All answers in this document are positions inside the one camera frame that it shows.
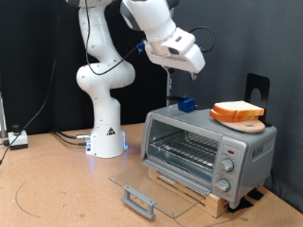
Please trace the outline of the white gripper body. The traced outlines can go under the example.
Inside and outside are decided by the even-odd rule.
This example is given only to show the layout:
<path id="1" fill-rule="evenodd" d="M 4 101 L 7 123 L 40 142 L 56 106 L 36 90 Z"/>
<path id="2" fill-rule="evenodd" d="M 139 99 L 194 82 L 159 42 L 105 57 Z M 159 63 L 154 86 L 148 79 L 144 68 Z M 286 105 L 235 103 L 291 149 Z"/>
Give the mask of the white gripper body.
<path id="1" fill-rule="evenodd" d="M 163 67 L 180 69 L 195 74 L 199 73 L 205 67 L 205 59 L 196 44 L 180 57 L 174 57 L 172 54 L 168 56 L 156 55 L 148 42 L 145 42 L 145 50 L 152 63 Z"/>

